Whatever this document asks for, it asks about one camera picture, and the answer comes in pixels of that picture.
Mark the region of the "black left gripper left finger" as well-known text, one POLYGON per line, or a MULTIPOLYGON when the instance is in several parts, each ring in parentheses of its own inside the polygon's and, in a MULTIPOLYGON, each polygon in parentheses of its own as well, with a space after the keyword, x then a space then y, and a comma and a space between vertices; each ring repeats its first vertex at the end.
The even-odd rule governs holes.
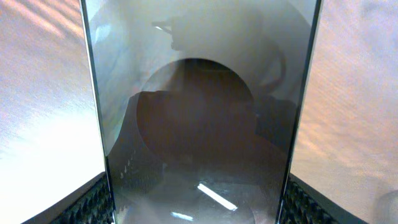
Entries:
POLYGON ((112 224, 113 205, 106 173, 102 172, 23 224, 112 224))

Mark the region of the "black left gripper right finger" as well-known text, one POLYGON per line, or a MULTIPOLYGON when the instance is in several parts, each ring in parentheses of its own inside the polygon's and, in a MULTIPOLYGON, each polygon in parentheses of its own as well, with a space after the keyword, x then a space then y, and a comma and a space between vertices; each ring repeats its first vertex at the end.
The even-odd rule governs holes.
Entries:
POLYGON ((367 224, 293 174, 289 175, 280 224, 367 224))

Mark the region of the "silver smartphone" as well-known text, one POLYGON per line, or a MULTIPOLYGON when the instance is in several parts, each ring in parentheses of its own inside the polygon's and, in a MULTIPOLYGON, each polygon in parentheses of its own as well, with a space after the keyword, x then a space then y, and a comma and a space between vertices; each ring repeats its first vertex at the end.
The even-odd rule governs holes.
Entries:
POLYGON ((116 223, 278 223, 320 1, 81 1, 116 223))

